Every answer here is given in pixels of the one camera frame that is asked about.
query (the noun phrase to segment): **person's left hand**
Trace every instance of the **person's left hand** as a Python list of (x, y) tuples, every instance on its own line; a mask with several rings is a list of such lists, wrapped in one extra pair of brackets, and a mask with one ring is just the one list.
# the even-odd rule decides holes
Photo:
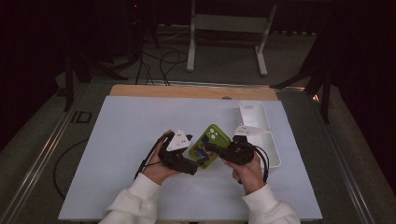
[(145, 166), (142, 174), (148, 177), (150, 180), (154, 181), (155, 183), (161, 185), (161, 183), (169, 176), (179, 174), (179, 171), (171, 170), (164, 166), (161, 163), (160, 158), (158, 157), (158, 153), (163, 146), (164, 140), (162, 140), (158, 146), (155, 148), (154, 152), (152, 153), (151, 158), (148, 160), (147, 165)]

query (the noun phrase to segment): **hand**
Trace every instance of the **hand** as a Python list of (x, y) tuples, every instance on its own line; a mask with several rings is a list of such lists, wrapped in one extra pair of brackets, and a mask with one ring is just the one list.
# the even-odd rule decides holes
[(155, 183), (161, 185), (161, 183), (169, 176), (176, 175), (179, 171), (171, 170), (164, 166), (161, 163), (160, 158), (158, 157), (158, 153), (163, 146), (164, 139), (158, 144), (158, 146), (154, 149), (151, 158), (148, 160), (148, 163), (142, 174), (148, 177), (150, 180), (154, 181)]
[(261, 161), (257, 153), (254, 153), (253, 160), (245, 165), (237, 165), (230, 161), (224, 164), (233, 168), (233, 178), (242, 181), (246, 195), (261, 189), (266, 183), (262, 180)]

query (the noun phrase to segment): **green phone case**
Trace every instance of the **green phone case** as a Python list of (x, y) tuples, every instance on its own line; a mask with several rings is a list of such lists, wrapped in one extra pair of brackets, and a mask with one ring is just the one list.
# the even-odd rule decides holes
[(209, 161), (206, 161), (202, 168), (207, 168), (219, 155), (215, 152), (209, 152), (203, 150), (205, 143), (212, 143), (218, 147), (228, 147), (231, 144), (230, 138), (225, 134), (216, 124), (211, 124), (197, 142), (189, 150), (190, 157), (198, 161), (204, 156), (209, 157)]

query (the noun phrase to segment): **white triangular marker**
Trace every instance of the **white triangular marker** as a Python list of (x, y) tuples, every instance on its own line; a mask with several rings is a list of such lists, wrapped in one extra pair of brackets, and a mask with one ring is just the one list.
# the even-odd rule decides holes
[(166, 148), (166, 150), (175, 151), (184, 147), (189, 147), (190, 144), (191, 143), (186, 134), (184, 134), (183, 130), (177, 129), (175, 136), (172, 138), (172, 141), (169, 143), (169, 146)]
[(261, 134), (261, 133), (270, 133), (271, 131), (268, 131), (263, 128), (255, 128), (255, 127), (249, 127), (245, 125), (241, 125), (233, 131), (234, 135), (241, 135), (241, 136), (251, 136), (251, 135), (256, 135), (256, 134)]

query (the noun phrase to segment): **white sleeve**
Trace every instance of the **white sleeve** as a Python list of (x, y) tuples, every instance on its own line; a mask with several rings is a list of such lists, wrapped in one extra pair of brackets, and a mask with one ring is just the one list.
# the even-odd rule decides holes
[(154, 224), (160, 185), (139, 174), (129, 189), (121, 191), (105, 209), (100, 224)]
[(249, 224), (300, 223), (294, 209), (276, 199), (268, 184), (242, 198), (250, 210)]

